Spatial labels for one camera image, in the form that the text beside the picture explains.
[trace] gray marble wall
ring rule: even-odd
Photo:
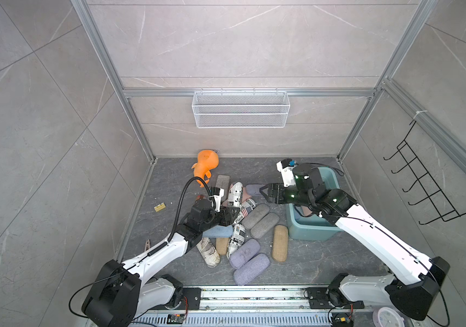
[[[0,0],[0,326],[84,325],[147,165],[71,3]]]
[[[451,313],[451,326],[466,326],[466,216],[420,226],[419,221],[424,223],[436,218],[437,212],[428,200],[416,206],[407,205],[408,201],[414,203],[424,198],[423,190],[417,184],[407,193],[402,191],[402,188],[411,186],[415,177],[409,169],[391,173],[404,166],[401,156],[397,154],[389,161],[383,160],[396,151],[411,120],[394,100],[388,95],[383,96],[351,147],[344,165],[367,210],[376,219],[418,250],[441,256],[450,263],[443,293]],[[407,141],[459,213],[465,213],[465,173],[420,127],[413,128]],[[403,153],[407,160],[413,158],[408,150]],[[422,175],[420,165],[414,165],[414,171],[418,176]],[[437,190],[427,176],[422,180],[429,193]],[[433,199],[441,213],[450,210],[443,197],[435,195]],[[446,322],[440,299],[436,300],[430,315],[440,323]]]
[[[125,87],[374,87],[418,3],[88,2]]]
[[[394,80],[466,146],[466,0],[439,1]],[[464,174],[431,140],[420,142],[433,148],[437,178],[466,209]],[[466,304],[466,216],[421,230],[435,252],[452,259],[450,276]]]
[[[283,128],[197,128],[191,97],[132,98],[153,152],[195,156],[335,156],[362,110],[365,97],[291,97]]]
[[[394,76],[466,146],[466,0],[440,0]]]

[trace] red wire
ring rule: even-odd
[[[182,322],[186,321],[187,318],[187,297],[184,297],[184,301],[186,302],[186,313],[184,314],[184,320]]]

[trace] gray floor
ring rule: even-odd
[[[210,185],[215,185],[219,174],[230,175],[232,182],[241,181],[244,185],[281,182],[281,175],[276,170],[278,160],[277,158],[221,158],[219,166],[211,171]],[[295,160],[299,163],[315,162],[338,167],[334,158],[295,158]],[[153,245],[168,235],[173,225],[182,187],[193,176],[191,166],[194,163],[195,159],[192,158],[158,160],[124,258],[131,258],[143,252],[147,239],[150,239]],[[340,187],[349,191],[345,178],[338,178]],[[203,188],[194,182],[186,192],[181,216],[189,211],[199,194],[203,194]],[[253,199],[257,203],[265,202],[263,197]],[[165,203],[166,208],[156,213],[153,207],[162,202]],[[271,212],[281,217],[280,224],[287,225],[284,206],[274,204],[269,206]],[[289,240],[288,259],[284,263],[272,260],[272,240],[272,232],[259,240],[261,252],[266,253],[272,263],[253,281],[253,284],[328,284],[339,272],[361,276],[380,275],[386,272],[385,266],[375,255],[345,232],[340,232],[323,242]],[[170,274],[186,285],[202,285],[234,284],[233,271],[225,256],[221,257],[217,267],[209,268],[197,249],[193,249],[167,265],[161,273]]]

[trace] plastic tub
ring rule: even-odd
[[[318,167],[318,170],[327,189],[340,188],[333,169]],[[297,210],[302,213],[302,208],[297,208]],[[289,237],[295,240],[325,241],[342,231],[316,214],[307,218],[301,217],[296,213],[292,204],[286,205],[286,218],[288,220]]]

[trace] black wire rack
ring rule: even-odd
[[[397,148],[397,151],[396,151],[392,156],[390,156],[390,157],[387,158],[387,159],[386,159],[386,157],[383,157],[384,160],[390,160],[390,159],[392,159],[396,154],[399,153],[399,154],[402,156],[402,158],[404,159],[404,161],[406,162],[406,165],[404,165],[402,168],[400,168],[400,169],[399,169],[398,171],[396,171],[396,172],[394,172],[394,171],[391,170],[391,173],[393,173],[393,174],[398,174],[398,173],[401,172],[404,168],[408,167],[408,168],[411,170],[411,172],[413,173],[413,175],[415,176],[416,180],[414,181],[414,183],[413,183],[412,186],[410,186],[407,190],[405,190],[405,189],[402,188],[402,191],[403,191],[404,193],[407,193],[407,192],[411,191],[411,189],[418,183],[418,184],[422,187],[422,190],[424,191],[424,193],[426,194],[426,197],[423,198],[423,199],[421,199],[420,201],[417,201],[417,202],[415,202],[415,203],[407,202],[407,204],[410,205],[410,206],[416,206],[416,205],[418,205],[420,202],[423,202],[423,201],[425,201],[425,200],[431,201],[431,204],[433,205],[434,209],[437,211],[437,213],[438,213],[439,216],[436,217],[436,218],[434,218],[434,219],[432,219],[432,220],[430,220],[430,221],[428,221],[428,222],[422,223],[422,222],[419,221],[418,223],[419,223],[420,225],[427,225],[427,224],[429,224],[429,223],[431,223],[431,222],[433,222],[433,221],[435,221],[435,220],[438,220],[438,219],[442,219],[442,221],[450,221],[450,220],[457,219],[457,218],[459,218],[459,217],[462,217],[462,216],[466,215],[466,213],[459,213],[459,212],[457,211],[457,209],[455,208],[455,206],[453,206],[453,203],[451,202],[451,200],[449,200],[449,198],[447,197],[446,193],[445,193],[445,192],[442,190],[442,188],[438,185],[437,181],[434,180],[432,174],[427,170],[426,166],[423,164],[423,162],[420,160],[420,158],[418,157],[418,155],[413,151],[413,149],[411,148],[411,146],[409,145],[409,143],[406,141],[407,136],[409,135],[409,133],[411,133],[411,130],[412,130],[413,127],[415,126],[416,122],[417,122],[416,120],[412,120],[411,123],[409,123],[409,125],[411,126],[411,128],[410,128],[409,131],[407,132],[406,137],[404,137],[404,139],[397,145],[397,147],[396,147],[396,148]],[[414,155],[414,158],[411,159],[410,161],[407,161],[406,156],[401,152],[401,150],[404,149],[404,148],[406,148],[407,150],[411,151],[411,153],[413,153],[413,155]],[[411,164],[413,164],[415,161],[418,161],[418,162],[420,163],[420,165],[422,166],[422,168],[423,168],[423,170],[422,170],[423,174],[420,175],[420,176],[417,176],[417,174],[414,172],[413,167],[411,166]],[[436,192],[433,192],[433,193],[431,193],[431,194],[428,193],[428,191],[426,190],[426,187],[424,187],[424,184],[423,184],[422,181],[421,181],[421,179],[422,179],[423,177],[425,177],[425,176],[429,176],[430,182],[432,181],[432,182],[436,185],[436,187],[437,187],[437,191],[436,191]],[[451,211],[449,211],[449,212],[447,212],[447,213],[440,213],[439,209],[437,208],[436,204],[434,203],[433,199],[431,198],[432,196],[437,195],[437,194],[439,194],[439,193],[440,193],[441,195],[443,195],[445,201],[446,201],[447,203],[449,203],[449,205],[450,205],[451,208],[452,208]],[[448,215],[450,215],[450,214],[452,214],[452,213],[456,213],[456,217],[453,217],[453,218],[450,218],[450,219],[447,219],[447,220],[444,219],[444,217],[446,217],[446,216],[448,216]]]

